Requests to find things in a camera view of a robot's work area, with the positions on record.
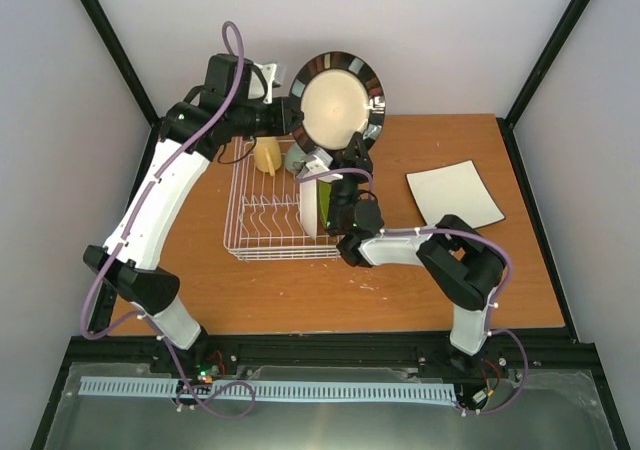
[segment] plate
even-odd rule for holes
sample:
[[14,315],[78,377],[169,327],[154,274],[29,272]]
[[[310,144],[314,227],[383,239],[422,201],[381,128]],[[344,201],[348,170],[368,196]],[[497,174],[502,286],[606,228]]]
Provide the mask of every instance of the plate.
[[318,147],[333,153],[361,132],[367,149],[382,132],[385,99],[373,69],[346,52],[328,52],[309,60],[293,79],[289,101],[304,112],[292,135],[306,153]]

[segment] gray floor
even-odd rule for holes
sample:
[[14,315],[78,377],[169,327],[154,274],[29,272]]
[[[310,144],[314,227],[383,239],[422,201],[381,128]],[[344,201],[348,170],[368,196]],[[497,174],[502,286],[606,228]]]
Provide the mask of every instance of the gray floor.
[[[291,378],[291,370],[285,372]],[[327,374],[326,370],[301,372],[300,380]],[[100,374],[85,368],[73,378],[82,373]],[[277,371],[265,371],[260,378],[276,380],[277,375]],[[375,380],[375,375],[365,372],[364,379]],[[388,373],[378,375],[379,380],[389,380]],[[538,372],[507,411],[466,418],[453,408],[416,404],[257,403],[245,419],[220,420],[200,411],[177,413],[169,399],[77,397],[73,394],[77,383],[71,380],[47,448],[615,448],[595,387],[584,373]],[[231,412],[243,405],[219,402],[216,408]]]

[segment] wall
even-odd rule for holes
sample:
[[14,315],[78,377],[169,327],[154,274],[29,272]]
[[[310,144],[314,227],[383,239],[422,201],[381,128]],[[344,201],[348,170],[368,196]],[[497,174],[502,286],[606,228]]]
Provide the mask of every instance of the wall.
[[146,124],[78,0],[0,0],[0,435],[28,448]]
[[327,50],[367,60],[391,114],[506,114],[569,0],[101,0],[151,100],[202,82],[220,26],[247,56],[297,70]]
[[516,135],[581,339],[640,448],[640,0],[593,0]]

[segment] wooden table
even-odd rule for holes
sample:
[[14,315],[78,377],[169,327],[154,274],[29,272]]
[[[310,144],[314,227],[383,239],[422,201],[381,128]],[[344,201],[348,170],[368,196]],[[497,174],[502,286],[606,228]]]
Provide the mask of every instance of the wooden table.
[[[515,263],[493,326],[563,326],[493,115],[390,116],[371,152],[387,227],[424,224],[405,175],[472,159],[506,216],[480,230]],[[428,272],[412,266],[351,268],[340,259],[242,262],[223,247],[231,166],[212,164],[167,238],[160,265],[209,333],[414,331],[451,328],[452,305]],[[129,310],[118,301],[114,319]],[[114,334],[148,334],[130,320]]]

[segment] white wire dish rack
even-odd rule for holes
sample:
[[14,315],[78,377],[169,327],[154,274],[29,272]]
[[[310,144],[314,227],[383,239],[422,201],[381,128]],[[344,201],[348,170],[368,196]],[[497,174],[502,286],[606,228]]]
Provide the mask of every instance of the white wire dish rack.
[[[293,139],[281,139],[282,161]],[[251,148],[236,138],[233,159]],[[225,248],[240,260],[335,258],[337,240],[319,231],[313,239],[300,225],[300,194],[295,177],[284,165],[275,177],[255,166],[253,154],[233,166]]]

